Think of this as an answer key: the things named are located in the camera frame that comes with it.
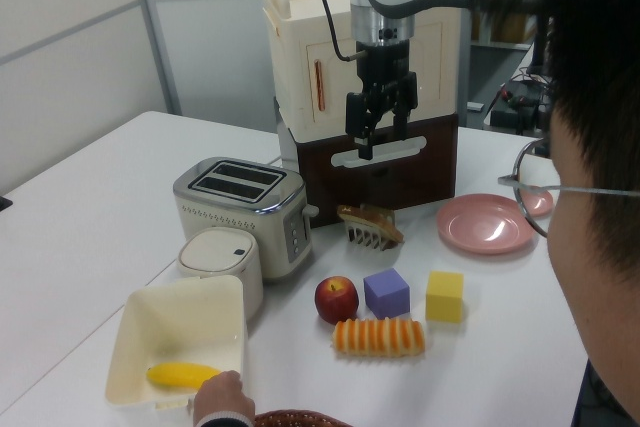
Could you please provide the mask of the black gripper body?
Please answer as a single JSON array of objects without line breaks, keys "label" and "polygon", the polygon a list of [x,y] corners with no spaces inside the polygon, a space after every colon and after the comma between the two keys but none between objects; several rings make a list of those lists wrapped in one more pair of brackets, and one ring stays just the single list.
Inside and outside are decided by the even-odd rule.
[{"label": "black gripper body", "polygon": [[356,61],[357,76],[362,82],[363,92],[369,92],[375,86],[399,82],[409,75],[409,40],[390,45],[357,42],[356,51],[365,53]]}]

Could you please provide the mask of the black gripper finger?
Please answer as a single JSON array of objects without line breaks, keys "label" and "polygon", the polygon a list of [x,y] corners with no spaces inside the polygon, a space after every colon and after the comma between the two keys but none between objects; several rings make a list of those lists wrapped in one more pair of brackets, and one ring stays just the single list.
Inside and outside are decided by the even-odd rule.
[{"label": "black gripper finger", "polygon": [[417,76],[408,71],[395,86],[393,97],[393,132],[396,140],[405,140],[411,111],[417,107]]},{"label": "black gripper finger", "polygon": [[347,95],[345,132],[358,145],[361,159],[373,159],[373,136],[387,107],[388,98],[382,85],[372,85],[370,90]]}]

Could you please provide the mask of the person's hand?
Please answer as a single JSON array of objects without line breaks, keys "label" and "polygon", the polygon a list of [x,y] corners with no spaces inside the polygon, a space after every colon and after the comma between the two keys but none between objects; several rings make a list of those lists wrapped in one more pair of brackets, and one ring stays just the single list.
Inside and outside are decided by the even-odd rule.
[{"label": "person's hand", "polygon": [[224,371],[203,383],[194,398],[193,425],[253,426],[255,403],[243,392],[241,376]]}]

